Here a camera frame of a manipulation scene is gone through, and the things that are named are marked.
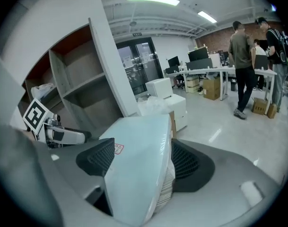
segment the white plastic cover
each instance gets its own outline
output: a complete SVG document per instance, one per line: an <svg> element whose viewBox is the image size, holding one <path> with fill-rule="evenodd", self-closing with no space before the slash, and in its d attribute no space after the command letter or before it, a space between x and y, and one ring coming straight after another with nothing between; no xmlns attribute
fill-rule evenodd
<svg viewBox="0 0 288 227"><path fill-rule="evenodd" d="M165 100L156 96L150 96L148 100L139 98L138 107L142 116L168 114L171 112Z"/></svg>
<svg viewBox="0 0 288 227"><path fill-rule="evenodd" d="M33 98L36 98L40 100L42 97L44 97L50 90L52 90L55 87L53 83L47 83L42 84L38 87L32 87L31 88L31 95Z"/></svg>
<svg viewBox="0 0 288 227"><path fill-rule="evenodd" d="M152 217L171 159L170 131L168 114L151 115L121 118L100 137L116 144L105 176L116 220L142 226Z"/></svg>

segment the man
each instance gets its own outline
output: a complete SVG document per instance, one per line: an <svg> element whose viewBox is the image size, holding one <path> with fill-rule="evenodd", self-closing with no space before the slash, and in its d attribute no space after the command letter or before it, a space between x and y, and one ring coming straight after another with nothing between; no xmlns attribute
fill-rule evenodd
<svg viewBox="0 0 288 227"><path fill-rule="evenodd" d="M266 33L268 45L270 47L269 58L273 62L273 71L277 73L274 80L272 103L277 105L277 112L279 113L283 96L283 84L288 74L288 66L283 65L280 57L278 56L280 49L279 39L273 33L273 30L269 26L267 20L264 17L260 17L257 21L262 31Z"/></svg>
<svg viewBox="0 0 288 227"><path fill-rule="evenodd" d="M266 52L260 47L261 43L258 39L254 40L254 46L256 49L256 55L266 55ZM264 78L262 75L256 75L256 81L258 81L258 89L262 91L263 84L264 84Z"/></svg>
<svg viewBox="0 0 288 227"><path fill-rule="evenodd" d="M231 36L228 52L231 62L235 66L238 86L238 107L234 110L234 116L246 119L247 115L243 111L250 99L253 87L256 85L254 72L256 49L250 37L244 33L244 26L240 22L235 21L233 29L235 33Z"/></svg>

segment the ceiling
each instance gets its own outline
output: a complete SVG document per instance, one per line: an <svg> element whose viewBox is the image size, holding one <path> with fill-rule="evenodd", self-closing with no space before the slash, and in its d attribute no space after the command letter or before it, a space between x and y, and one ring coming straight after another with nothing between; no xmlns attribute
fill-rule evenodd
<svg viewBox="0 0 288 227"><path fill-rule="evenodd" d="M0 53L15 25L38 0L19 0L0 28ZM231 26L234 20L251 23L258 16L278 21L266 0L179 0L174 7L157 2L102 0L115 40L132 33L197 38ZM204 11L217 20L212 24L197 13Z"/></svg>

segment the shelf board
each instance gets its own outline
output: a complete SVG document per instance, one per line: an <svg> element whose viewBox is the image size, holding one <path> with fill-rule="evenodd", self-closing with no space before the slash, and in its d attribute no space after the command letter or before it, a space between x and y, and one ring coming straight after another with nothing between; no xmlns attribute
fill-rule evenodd
<svg viewBox="0 0 288 227"><path fill-rule="evenodd" d="M60 95L57 95L56 97L54 97L50 102L48 102L45 107L48 108L50 111L52 111L52 109L60 104L62 102Z"/></svg>
<svg viewBox="0 0 288 227"><path fill-rule="evenodd" d="M41 98L41 103L46 106L53 98L59 95L57 87L53 88L47 95Z"/></svg>
<svg viewBox="0 0 288 227"><path fill-rule="evenodd" d="M64 93L63 98L67 99L68 97L78 94L82 91L84 91L85 89L93 86L94 84L100 82L101 80L105 79L105 73L101 73L93 78L90 78L86 81L84 81L83 83L79 84L78 86L74 87L73 89L67 91L66 93Z"/></svg>

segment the sneaker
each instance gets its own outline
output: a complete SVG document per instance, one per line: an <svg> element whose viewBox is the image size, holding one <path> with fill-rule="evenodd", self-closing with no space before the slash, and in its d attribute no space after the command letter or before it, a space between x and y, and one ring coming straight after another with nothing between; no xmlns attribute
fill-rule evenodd
<svg viewBox="0 0 288 227"><path fill-rule="evenodd" d="M233 112L234 116L240 118L240 119L246 119L247 115L245 115L243 112L239 111L238 108L236 108Z"/></svg>

